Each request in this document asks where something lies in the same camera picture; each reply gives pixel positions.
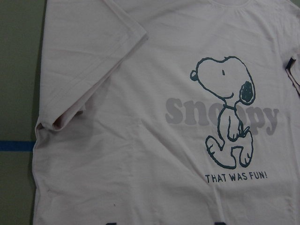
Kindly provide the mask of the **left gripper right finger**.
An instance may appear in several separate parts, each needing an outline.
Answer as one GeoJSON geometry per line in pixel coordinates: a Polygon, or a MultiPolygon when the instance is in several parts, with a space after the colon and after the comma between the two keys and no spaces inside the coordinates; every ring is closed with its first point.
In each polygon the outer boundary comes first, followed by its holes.
{"type": "Polygon", "coordinates": [[[218,222],[214,222],[214,225],[227,225],[227,224],[226,222],[218,221],[218,222]]]}

